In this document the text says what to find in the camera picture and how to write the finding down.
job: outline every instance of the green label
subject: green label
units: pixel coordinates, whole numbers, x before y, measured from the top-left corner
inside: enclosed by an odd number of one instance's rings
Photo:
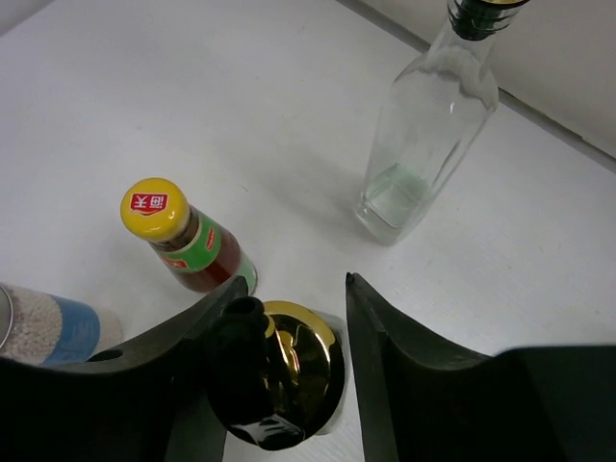
[[[248,294],[252,295],[257,287],[257,270],[252,265],[252,262],[242,252],[242,260],[236,276],[243,276],[248,284]]]
[[[199,213],[199,229],[190,244],[174,252],[157,253],[163,261],[178,272],[198,272],[212,265],[220,252],[222,233],[218,224]]]

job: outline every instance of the white wall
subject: white wall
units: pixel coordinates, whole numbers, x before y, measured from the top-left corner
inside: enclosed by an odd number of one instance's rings
[[[361,0],[432,41],[447,0]],[[500,86],[616,156],[616,1],[531,0],[493,57]]]
[[[53,0],[0,0],[0,36]]]

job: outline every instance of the white table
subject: white table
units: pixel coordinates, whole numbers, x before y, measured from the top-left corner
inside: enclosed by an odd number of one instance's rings
[[[616,339],[616,175],[500,106],[420,227],[354,221],[378,107],[417,52],[334,0],[57,0],[0,39],[0,280],[116,309],[128,336],[198,299],[119,220],[162,175],[231,229],[262,299],[340,317],[345,273],[485,353]],[[333,437],[225,461],[358,461]]]

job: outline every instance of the white surface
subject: white surface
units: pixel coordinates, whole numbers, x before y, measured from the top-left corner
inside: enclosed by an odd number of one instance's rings
[[[333,0],[57,0],[0,39],[0,280],[117,309],[130,336],[198,299],[119,219],[164,175],[231,229],[258,296],[340,317],[346,271],[486,353],[616,339],[616,176],[501,106],[431,213],[373,244],[350,202],[416,52]],[[225,461],[362,460],[334,436]]]
[[[358,0],[432,42],[447,0]],[[516,97],[616,156],[616,2],[531,0],[499,37],[492,68]]]
[[[2,0],[0,36],[51,2],[52,0]]]

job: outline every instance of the red label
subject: red label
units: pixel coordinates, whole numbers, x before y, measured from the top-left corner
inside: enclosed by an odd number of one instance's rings
[[[216,242],[216,231],[210,226],[210,232],[208,233],[208,240],[205,242],[205,248],[212,250],[214,243]]]
[[[133,194],[131,210],[146,217],[161,212],[167,206],[167,194]]]
[[[188,263],[186,263],[184,260],[173,260],[171,258],[163,257],[163,256],[161,256],[161,258],[163,259],[165,263],[167,263],[172,268],[182,268],[183,269],[183,268],[189,267]]]

